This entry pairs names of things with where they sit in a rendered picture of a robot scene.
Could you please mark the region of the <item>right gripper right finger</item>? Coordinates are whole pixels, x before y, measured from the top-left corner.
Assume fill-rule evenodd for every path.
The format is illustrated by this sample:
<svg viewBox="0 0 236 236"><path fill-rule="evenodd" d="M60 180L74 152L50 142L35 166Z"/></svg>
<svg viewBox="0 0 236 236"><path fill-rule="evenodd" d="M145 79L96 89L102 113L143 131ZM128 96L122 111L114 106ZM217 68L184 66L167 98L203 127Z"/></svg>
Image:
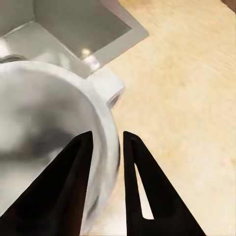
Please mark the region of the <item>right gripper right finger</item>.
<svg viewBox="0 0 236 236"><path fill-rule="evenodd" d="M123 133L127 236L206 236L143 140ZM154 219L143 217L137 165Z"/></svg>

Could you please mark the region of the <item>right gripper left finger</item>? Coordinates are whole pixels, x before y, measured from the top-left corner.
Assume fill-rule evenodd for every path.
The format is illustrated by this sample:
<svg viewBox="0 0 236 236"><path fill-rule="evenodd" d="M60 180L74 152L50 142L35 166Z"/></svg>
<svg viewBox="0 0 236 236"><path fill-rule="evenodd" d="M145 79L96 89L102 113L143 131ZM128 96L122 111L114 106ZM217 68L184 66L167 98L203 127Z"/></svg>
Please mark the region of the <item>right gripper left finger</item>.
<svg viewBox="0 0 236 236"><path fill-rule="evenodd" d="M0 236L80 236L92 131L74 137L0 217Z"/></svg>

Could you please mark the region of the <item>coffee cup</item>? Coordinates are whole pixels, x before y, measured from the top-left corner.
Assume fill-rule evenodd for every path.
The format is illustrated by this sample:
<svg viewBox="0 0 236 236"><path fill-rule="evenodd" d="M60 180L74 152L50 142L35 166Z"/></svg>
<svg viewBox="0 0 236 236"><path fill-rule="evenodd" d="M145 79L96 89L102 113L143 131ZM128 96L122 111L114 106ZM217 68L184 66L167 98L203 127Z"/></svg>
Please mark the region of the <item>coffee cup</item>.
<svg viewBox="0 0 236 236"><path fill-rule="evenodd" d="M120 141L110 110L125 89L110 68L83 80L46 62L0 64L0 217L74 137L92 131L80 236L94 225L118 179Z"/></svg>

